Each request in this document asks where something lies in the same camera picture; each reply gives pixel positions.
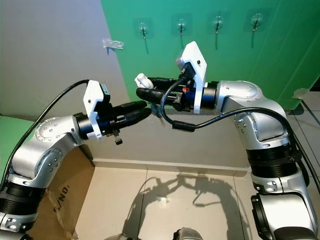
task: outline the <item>wall baseboard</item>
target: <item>wall baseboard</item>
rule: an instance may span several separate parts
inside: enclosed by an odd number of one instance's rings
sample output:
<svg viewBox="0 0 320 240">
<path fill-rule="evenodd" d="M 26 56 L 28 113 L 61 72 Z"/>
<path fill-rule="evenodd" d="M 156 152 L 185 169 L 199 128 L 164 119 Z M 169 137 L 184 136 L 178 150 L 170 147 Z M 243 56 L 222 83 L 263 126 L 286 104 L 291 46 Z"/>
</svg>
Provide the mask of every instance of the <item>wall baseboard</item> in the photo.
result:
<svg viewBox="0 0 320 240">
<path fill-rule="evenodd" d="M 140 169 L 152 171 L 166 171 L 177 173 L 211 174 L 243 177 L 250 170 L 247 167 L 228 167 L 202 164 L 176 163 L 176 162 L 150 162 L 138 160 L 119 160 L 94 158 L 93 164 L 96 167 L 117 168 L 117 169 Z"/>
</svg>

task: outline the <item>tape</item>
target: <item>tape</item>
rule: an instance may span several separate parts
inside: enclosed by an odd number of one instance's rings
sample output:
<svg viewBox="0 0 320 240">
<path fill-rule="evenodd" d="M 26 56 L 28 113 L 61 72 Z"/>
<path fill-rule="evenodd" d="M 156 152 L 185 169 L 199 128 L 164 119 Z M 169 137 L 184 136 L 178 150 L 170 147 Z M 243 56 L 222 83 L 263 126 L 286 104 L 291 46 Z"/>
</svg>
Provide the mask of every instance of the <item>tape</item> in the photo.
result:
<svg viewBox="0 0 320 240">
<path fill-rule="evenodd" d="M 123 41 L 113 41 L 111 39 L 102 39 L 103 47 L 109 49 L 124 49 L 125 43 Z"/>
<path fill-rule="evenodd" d="M 309 92 L 309 89 L 307 88 L 299 88 L 294 91 L 293 93 L 293 99 L 304 99 L 305 95 Z"/>
</svg>

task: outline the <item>green wall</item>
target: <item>green wall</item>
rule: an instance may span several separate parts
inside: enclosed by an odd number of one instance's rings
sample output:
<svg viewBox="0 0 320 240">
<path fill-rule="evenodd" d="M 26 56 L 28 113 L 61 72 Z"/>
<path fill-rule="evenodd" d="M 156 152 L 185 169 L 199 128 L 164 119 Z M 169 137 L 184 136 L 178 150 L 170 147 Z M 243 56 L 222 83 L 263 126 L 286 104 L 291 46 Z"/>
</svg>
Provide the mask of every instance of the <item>green wall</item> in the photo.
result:
<svg viewBox="0 0 320 240">
<path fill-rule="evenodd" d="M 101 0 L 131 100 L 134 78 L 176 78 L 175 60 L 196 41 L 207 64 L 206 81 L 244 80 L 259 85 L 266 97 L 285 109 L 299 100 L 294 91 L 310 89 L 320 75 L 319 0 Z M 253 33 L 252 17 L 262 14 Z M 216 16 L 223 22 L 215 34 Z M 180 37 L 177 21 L 186 20 Z M 139 23 L 148 29 L 142 38 Z"/>
</svg>

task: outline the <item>white bracket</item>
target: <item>white bracket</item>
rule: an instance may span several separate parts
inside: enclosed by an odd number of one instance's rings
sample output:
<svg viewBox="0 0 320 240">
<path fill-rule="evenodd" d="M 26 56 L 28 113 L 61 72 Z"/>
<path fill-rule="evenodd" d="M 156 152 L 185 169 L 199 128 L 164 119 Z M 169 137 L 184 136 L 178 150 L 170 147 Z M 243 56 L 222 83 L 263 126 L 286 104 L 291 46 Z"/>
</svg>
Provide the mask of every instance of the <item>white bracket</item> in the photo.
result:
<svg viewBox="0 0 320 240">
<path fill-rule="evenodd" d="M 99 82 L 90 80 L 83 96 L 85 111 L 93 128 L 93 132 L 87 134 L 89 139 L 96 137 L 100 141 L 103 138 L 97 123 L 98 112 L 94 111 L 97 102 L 102 102 L 103 100 L 104 94 Z"/>
<path fill-rule="evenodd" d="M 188 43 L 182 53 L 180 58 L 180 68 L 183 67 L 186 63 L 191 63 L 195 75 L 193 77 L 195 81 L 195 97 L 194 97 L 194 105 L 193 105 L 193 112 L 195 114 L 200 113 L 200 106 L 201 106 L 201 98 L 203 88 L 205 87 L 205 78 L 206 78 L 206 70 L 207 70 L 207 63 L 202 56 L 200 49 L 195 41 Z"/>
</svg>

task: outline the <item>black cable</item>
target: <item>black cable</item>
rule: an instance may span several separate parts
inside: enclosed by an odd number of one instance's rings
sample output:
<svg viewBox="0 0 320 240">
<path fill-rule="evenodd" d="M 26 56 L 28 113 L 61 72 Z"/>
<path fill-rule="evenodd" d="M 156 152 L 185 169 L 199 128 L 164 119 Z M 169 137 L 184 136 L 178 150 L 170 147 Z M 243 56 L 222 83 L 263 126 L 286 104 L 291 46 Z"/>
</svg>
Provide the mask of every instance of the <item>black cable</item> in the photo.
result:
<svg viewBox="0 0 320 240">
<path fill-rule="evenodd" d="M 180 78 L 176 83 L 181 84 L 183 81 L 185 81 L 185 79 L 184 78 Z M 167 122 L 169 122 L 172 125 L 172 128 L 174 128 L 175 123 L 177 121 L 172 120 L 171 118 L 169 118 L 166 115 L 165 102 L 166 102 L 167 96 L 177 86 L 176 83 L 174 83 L 170 88 L 168 88 L 168 90 L 162 96 L 161 102 L 160 102 L 161 103 L 160 112 L 161 112 L 163 118 L 166 119 Z M 204 127 L 206 127 L 206 126 L 208 126 L 210 124 L 213 124 L 213 123 L 215 123 L 217 121 L 220 121 L 222 119 L 228 118 L 228 117 L 236 115 L 236 114 L 241 114 L 241 113 L 261 113 L 261 114 L 266 114 L 268 116 L 271 116 L 271 117 L 275 118 L 276 120 L 278 120 L 284 126 L 284 128 L 287 130 L 288 138 L 289 138 L 289 141 L 291 143 L 292 149 L 296 150 L 297 149 L 296 145 L 300 149 L 301 154 L 302 154 L 302 156 L 303 156 L 303 158 L 304 158 L 304 160 L 305 160 L 305 162 L 307 164 L 307 167 L 310 170 L 310 173 L 311 173 L 311 175 L 312 175 L 312 177 L 314 179 L 315 185 L 316 185 L 316 187 L 318 189 L 318 192 L 320 194 L 320 181 L 318 179 L 318 176 L 317 176 L 317 173 L 316 173 L 315 169 L 312 166 L 312 163 L 311 163 L 310 159 L 308 158 L 308 156 L 307 156 L 305 150 L 303 149 L 302 145 L 300 144 L 298 138 L 295 136 L 295 133 L 292 130 L 288 120 L 284 116 L 282 116 L 281 114 L 279 114 L 276 111 L 273 111 L 273 110 L 268 109 L 268 108 L 263 108 L 263 107 L 246 107 L 246 108 L 241 108 L 241 109 L 237 109 L 237 110 L 226 112 L 224 114 L 221 114 L 221 115 L 219 115 L 217 117 L 214 117 L 214 118 L 212 118 L 212 119 L 210 119 L 208 121 L 202 122 L 200 124 L 192 124 L 192 123 L 188 123 L 188 122 L 179 122 L 179 126 L 184 125 L 186 131 L 193 132 L 195 129 L 204 128 Z M 298 161 L 298 165 L 301 168 L 304 181 L 305 181 L 306 185 L 308 185 L 309 181 L 310 181 L 309 180 L 309 176 L 308 176 L 308 172 L 307 172 L 305 166 L 303 165 L 303 163 L 301 161 Z"/>
<path fill-rule="evenodd" d="M 165 111 L 165 103 L 166 103 L 166 100 L 167 100 L 167 97 L 169 96 L 169 94 L 172 92 L 172 90 L 174 88 L 176 88 L 178 85 L 182 84 L 184 81 L 186 81 L 187 78 L 182 76 L 181 78 L 179 78 L 174 84 L 172 84 L 168 89 L 167 91 L 163 94 L 162 98 L 161 98 L 161 101 L 160 101 L 160 112 L 161 112 L 161 115 L 163 116 L 163 118 L 168 122 L 170 123 L 171 125 L 174 124 L 174 121 L 167 116 L 166 114 L 166 111 Z"/>
<path fill-rule="evenodd" d="M 311 114 L 313 119 L 316 121 L 316 123 L 320 126 L 320 120 L 316 117 L 316 115 L 311 111 L 310 107 L 306 104 L 305 101 L 301 101 L 301 103 L 305 106 L 305 108 L 308 110 L 308 112 Z"/>
<path fill-rule="evenodd" d="M 314 183 L 315 183 L 315 185 L 316 185 L 316 188 L 318 189 L 318 192 L 319 192 L 319 194 L 320 194 L 320 180 L 319 180 L 319 178 L 318 178 L 318 176 L 317 176 L 317 173 L 316 173 L 314 167 L 312 166 L 312 163 L 311 163 L 309 157 L 307 156 L 306 151 L 305 151 L 304 148 L 302 147 L 299 139 L 297 138 L 296 134 L 293 133 L 293 135 L 294 135 L 295 143 L 296 143 L 296 145 L 298 146 L 298 148 L 299 148 L 300 151 L 301 151 L 302 157 L 304 158 L 304 161 L 305 161 L 308 169 L 310 170 L 310 173 L 311 173 L 311 175 L 312 175 L 312 178 L 313 178 L 313 180 L 314 180 Z"/>
<path fill-rule="evenodd" d="M 44 118 L 44 116 L 50 111 L 50 109 L 70 90 L 74 89 L 75 87 L 81 85 L 81 84 L 88 84 L 89 80 L 80 80 L 76 83 L 72 84 L 71 86 L 67 87 L 63 92 L 61 92 L 47 107 L 46 109 L 41 113 L 41 115 L 37 118 L 37 120 L 32 124 L 32 126 L 23 134 L 23 136 L 20 138 L 18 143 L 15 145 L 14 149 L 11 152 L 11 155 L 9 157 L 8 162 L 6 163 L 4 173 L 1 180 L 0 185 L 0 191 L 3 190 L 5 181 L 7 179 L 7 176 L 10 173 L 11 166 L 12 166 L 12 159 L 16 153 L 16 151 L 21 147 L 21 145 L 24 143 L 24 141 L 27 139 L 27 137 L 30 135 L 30 133 L 37 127 L 37 125 L 41 122 L 41 120 Z"/>
</svg>

